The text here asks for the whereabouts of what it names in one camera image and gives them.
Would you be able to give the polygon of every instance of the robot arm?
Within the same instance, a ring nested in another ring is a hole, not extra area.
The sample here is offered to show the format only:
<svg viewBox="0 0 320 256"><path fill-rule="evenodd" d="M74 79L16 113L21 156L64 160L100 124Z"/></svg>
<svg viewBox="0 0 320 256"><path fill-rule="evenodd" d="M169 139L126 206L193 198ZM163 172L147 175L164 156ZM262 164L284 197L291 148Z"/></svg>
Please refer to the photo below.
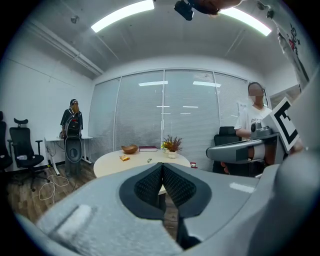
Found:
<svg viewBox="0 0 320 256"><path fill-rule="evenodd" d="M272 164L281 164L285 153L288 153L299 138L298 132L287 115L291 106L287 98L261 122L251 126L251 139L231 144L209 147L206 156L209 159L232 164L245 164L263 161L273 156Z"/></svg>

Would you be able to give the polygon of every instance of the window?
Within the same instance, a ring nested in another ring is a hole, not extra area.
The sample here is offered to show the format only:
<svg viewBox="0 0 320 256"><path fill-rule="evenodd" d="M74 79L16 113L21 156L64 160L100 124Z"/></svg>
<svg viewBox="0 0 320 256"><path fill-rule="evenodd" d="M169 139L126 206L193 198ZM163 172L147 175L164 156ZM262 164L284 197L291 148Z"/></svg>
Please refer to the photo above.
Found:
<svg viewBox="0 0 320 256"><path fill-rule="evenodd" d="M248 104L248 82L239 78L214 73L219 99L220 126L235 126L239 117L238 103Z"/></svg>
<svg viewBox="0 0 320 256"><path fill-rule="evenodd" d="M89 136L90 159L114 151L114 120L120 78L97 84L92 96Z"/></svg>
<svg viewBox="0 0 320 256"><path fill-rule="evenodd" d="M219 132L219 109L212 72L165 71L163 138L182 138L179 152L199 169L211 171L206 150Z"/></svg>
<svg viewBox="0 0 320 256"><path fill-rule="evenodd" d="M163 71L122 77L116 106L115 150L161 146Z"/></svg>

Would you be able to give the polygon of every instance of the ceiling pipe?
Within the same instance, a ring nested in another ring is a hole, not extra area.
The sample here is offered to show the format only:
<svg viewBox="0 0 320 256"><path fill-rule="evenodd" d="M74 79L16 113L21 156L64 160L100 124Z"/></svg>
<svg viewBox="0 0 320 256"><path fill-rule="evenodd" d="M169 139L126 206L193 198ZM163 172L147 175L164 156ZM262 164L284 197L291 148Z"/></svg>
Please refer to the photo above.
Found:
<svg viewBox="0 0 320 256"><path fill-rule="evenodd" d="M100 69L91 60L85 57L81 52L72 47L70 44L61 39L59 36L57 36L55 33L53 33L51 30L49 30L47 27L45 27L37 20L29 19L28 21L26 21L25 25L36 36L46 41L47 43L64 53L65 55L74 59L76 62L83 65L85 68L90 70L95 75L100 76L104 73L102 69Z"/></svg>

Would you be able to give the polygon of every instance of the wooden floor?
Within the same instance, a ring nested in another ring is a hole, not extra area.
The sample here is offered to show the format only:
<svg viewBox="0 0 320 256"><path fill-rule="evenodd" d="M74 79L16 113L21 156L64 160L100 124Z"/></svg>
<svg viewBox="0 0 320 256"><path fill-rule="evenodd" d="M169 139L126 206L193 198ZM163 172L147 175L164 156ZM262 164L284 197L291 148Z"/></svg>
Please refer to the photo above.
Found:
<svg viewBox="0 0 320 256"><path fill-rule="evenodd" d="M65 165L57 166L60 175L65 177ZM59 202L64 199L68 195L70 195L73 191L77 190L87 182L96 178L93 171L93 164L88 164L84 161L81 161L81 169L82 172L80 175L75 177L68 178L69 184L66 186L55 186L55 195L54 198L50 198L47 200L40 200L49 198L54 189L53 185L48 184L43 187L41 190L41 194L39 195L39 190L41 187L46 184L46 180L36 178L34 181L33 187L35 188L35 192L32 192L30 189L31 180L26 180L23 185L19 186L17 184L9 183L7 185L8 192L8 202L11 205L14 212L19 213L25 217L27 217L30 221L35 223L48 209L50 209L54 203ZM48 177L50 175L55 175L55 171L53 168L47 168L45 170L46 175L42 173L43 177ZM51 177L52 181L54 178L55 182L59 185L67 184L68 182L65 179ZM172 202L171 198L166 194L165 197L166 202L166 212L164 215L164 226L172 238L176 239L177 237L177 228L178 228L178 210Z"/></svg>

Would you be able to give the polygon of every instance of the black mesh pad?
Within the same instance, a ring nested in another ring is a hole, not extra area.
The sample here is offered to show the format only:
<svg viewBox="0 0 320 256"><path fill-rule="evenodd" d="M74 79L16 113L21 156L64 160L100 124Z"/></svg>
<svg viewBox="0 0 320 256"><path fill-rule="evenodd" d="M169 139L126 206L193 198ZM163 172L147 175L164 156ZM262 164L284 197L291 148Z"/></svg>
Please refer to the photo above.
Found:
<svg viewBox="0 0 320 256"><path fill-rule="evenodd" d="M163 220L164 212L156 207L162 186L162 163L128 178L119 189L123 205L143 219Z"/></svg>
<svg viewBox="0 0 320 256"><path fill-rule="evenodd" d="M163 167L163 185L176 207L192 198L197 190L195 184L165 166Z"/></svg>
<svg viewBox="0 0 320 256"><path fill-rule="evenodd" d="M199 215L211 199L211 189L205 182L168 163L158 163L128 178L121 185L119 196L137 217L163 220L164 212L157 208L162 184L178 207L180 218Z"/></svg>
<svg viewBox="0 0 320 256"><path fill-rule="evenodd" d="M163 185L178 208L179 217L190 218L201 214L211 200L209 185L169 163L164 163L162 168Z"/></svg>
<svg viewBox="0 0 320 256"><path fill-rule="evenodd" d="M139 180L134 186L134 193L147 204L157 207L158 193L162 186L162 165Z"/></svg>

